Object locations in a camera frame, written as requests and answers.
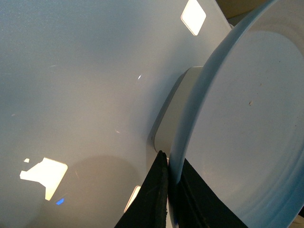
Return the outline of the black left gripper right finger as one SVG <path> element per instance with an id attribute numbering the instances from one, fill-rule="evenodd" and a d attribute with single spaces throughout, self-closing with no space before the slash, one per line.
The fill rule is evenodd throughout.
<path id="1" fill-rule="evenodd" d="M 174 228 L 246 228 L 185 159 L 169 159 L 169 208 Z"/>

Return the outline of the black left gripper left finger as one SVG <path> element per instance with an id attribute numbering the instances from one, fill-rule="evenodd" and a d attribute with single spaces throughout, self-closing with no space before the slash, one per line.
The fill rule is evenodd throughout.
<path id="1" fill-rule="evenodd" d="M 166 227 L 168 180 L 167 157 L 159 151 L 136 198 L 115 227 Z"/>

